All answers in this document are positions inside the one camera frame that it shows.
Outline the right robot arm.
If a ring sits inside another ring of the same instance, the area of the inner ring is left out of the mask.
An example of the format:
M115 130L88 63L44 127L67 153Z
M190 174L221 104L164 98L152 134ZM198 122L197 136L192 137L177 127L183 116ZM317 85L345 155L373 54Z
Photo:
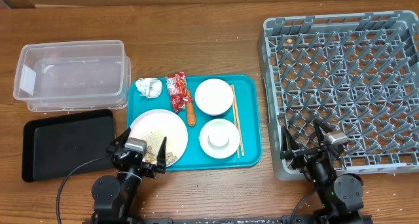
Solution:
M314 120L318 146L303 149L288 129L282 128L282 160L291 162L291 167L300 171L314 184L314 189L302 198L289 217L282 217L287 223L372 223L372 217L361 215L364 207L363 181L356 174L338 175L334 161L340 158L349 142L341 131L333 131L319 120ZM318 194L322 208L312 215L298 217L299 207L314 193Z

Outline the pink white bowl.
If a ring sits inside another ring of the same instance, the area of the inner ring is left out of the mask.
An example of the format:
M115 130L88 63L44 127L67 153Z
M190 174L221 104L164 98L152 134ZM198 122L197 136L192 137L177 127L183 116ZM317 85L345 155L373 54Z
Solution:
M218 116L232 107L234 96L227 82L221 79L208 79L198 85L194 99L198 108L205 114Z

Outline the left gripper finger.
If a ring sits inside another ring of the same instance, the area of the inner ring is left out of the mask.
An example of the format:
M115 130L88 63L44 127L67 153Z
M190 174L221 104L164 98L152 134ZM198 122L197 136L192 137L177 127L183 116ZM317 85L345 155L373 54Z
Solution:
M160 146L157 158L156 158L156 172L165 174L166 173L166 142L167 137L164 137Z
M120 136L115 138L106 148L107 152L115 152L119 147L123 147L130 135L131 128L127 128Z

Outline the small white cup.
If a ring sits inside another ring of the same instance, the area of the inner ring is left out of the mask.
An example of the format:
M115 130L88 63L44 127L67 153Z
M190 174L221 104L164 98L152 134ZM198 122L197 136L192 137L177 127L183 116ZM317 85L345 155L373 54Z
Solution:
M229 135L222 130L212 130L208 134L208 141L214 147L224 147L229 142Z

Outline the wooden chopstick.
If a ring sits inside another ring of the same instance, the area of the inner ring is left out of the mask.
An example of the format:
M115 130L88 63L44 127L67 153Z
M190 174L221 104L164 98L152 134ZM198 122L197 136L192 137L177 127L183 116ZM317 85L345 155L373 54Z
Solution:
M238 112L237 99L236 99L236 111L237 111L237 119L238 119L238 131L240 132L240 156L244 157L245 156L245 151L244 151L244 143L243 143L243 139L242 139L242 131L241 131L241 124L240 124L240 116L239 116L239 112Z
M230 87L231 87L232 93L233 93L232 110L233 110L234 124L235 124L236 129L238 130L238 119L237 119L237 111L236 111L236 96L235 96L235 93L234 93L234 85L232 84ZM239 132L239 146L237 148L237 156L238 156L238 158L240 158L240 132Z

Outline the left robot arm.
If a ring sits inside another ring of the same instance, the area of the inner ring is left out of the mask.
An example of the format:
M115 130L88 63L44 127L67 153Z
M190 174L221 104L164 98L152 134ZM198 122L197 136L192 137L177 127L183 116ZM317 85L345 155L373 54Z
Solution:
M92 186L94 199L93 223L145 223L131 213L134 200L143 178L154 179L157 173L166 172L166 142L163 138L156 164L145 162L147 142L131 138L130 129L125 130L108 146L107 153L118 174L102 176Z

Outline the white saucer bowl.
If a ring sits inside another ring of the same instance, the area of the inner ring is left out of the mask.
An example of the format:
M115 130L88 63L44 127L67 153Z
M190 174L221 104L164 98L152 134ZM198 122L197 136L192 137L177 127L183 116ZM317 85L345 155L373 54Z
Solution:
M212 130L222 130L229 135L229 142L224 147L214 147L208 141L208 134ZM235 125L226 119L213 119L207 122L201 129L199 143L202 150L208 156L215 159L225 159L237 151L239 146L239 132Z

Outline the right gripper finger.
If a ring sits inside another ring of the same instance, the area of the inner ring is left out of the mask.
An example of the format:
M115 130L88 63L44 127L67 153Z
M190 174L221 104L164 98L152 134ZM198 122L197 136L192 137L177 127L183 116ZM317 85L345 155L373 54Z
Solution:
M316 137L318 139L318 145L320 147L330 146L331 143L325 140L325 133L327 134L329 132L332 132L332 129L326 126L319 119L314 119L314 129L315 129Z
M299 150L300 146L295 141L293 136L290 134L289 130L286 127L282 127L282 150Z

